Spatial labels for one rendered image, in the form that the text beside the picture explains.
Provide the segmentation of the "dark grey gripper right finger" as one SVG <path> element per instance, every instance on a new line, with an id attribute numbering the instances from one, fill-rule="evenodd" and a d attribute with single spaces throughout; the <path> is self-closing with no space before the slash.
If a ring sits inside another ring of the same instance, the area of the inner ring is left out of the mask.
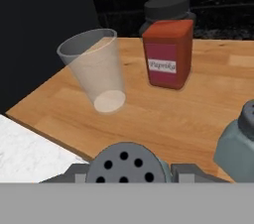
<path id="1" fill-rule="evenodd" d="M 172 182 L 201 183 L 225 182 L 225 179 L 204 172 L 196 164 L 171 164 Z"/>

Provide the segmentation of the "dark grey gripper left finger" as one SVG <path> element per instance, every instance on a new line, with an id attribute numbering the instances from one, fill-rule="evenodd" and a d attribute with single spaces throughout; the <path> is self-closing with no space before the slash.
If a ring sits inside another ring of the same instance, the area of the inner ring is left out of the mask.
<path id="1" fill-rule="evenodd" d="M 46 179 L 46 182 L 54 183 L 85 183 L 89 164 L 72 164 L 65 173 Z"/>

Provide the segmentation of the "red paprika bottle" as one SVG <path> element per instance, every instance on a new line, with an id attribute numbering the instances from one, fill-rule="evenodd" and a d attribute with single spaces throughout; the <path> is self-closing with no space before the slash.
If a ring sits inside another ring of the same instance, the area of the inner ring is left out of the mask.
<path id="1" fill-rule="evenodd" d="M 142 35 L 149 82 L 181 89 L 191 71 L 193 20 L 153 23 Z"/>

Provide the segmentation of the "clear drinking glass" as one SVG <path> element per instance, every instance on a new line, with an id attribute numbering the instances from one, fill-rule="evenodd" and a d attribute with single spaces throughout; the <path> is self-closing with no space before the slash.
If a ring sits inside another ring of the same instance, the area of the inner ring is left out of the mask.
<path id="1" fill-rule="evenodd" d="M 93 29 L 59 45 L 57 54 L 99 113 L 113 113 L 125 103 L 126 94 L 118 50 L 117 32 Z"/>

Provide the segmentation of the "dark jar with black lid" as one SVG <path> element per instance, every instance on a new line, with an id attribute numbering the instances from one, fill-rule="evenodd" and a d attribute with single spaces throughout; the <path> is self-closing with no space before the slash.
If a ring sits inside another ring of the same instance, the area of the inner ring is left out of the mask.
<path id="1" fill-rule="evenodd" d="M 155 22 L 165 20 L 193 20 L 191 0 L 149 0 L 144 4 L 145 23 L 139 29 L 139 37 Z"/>

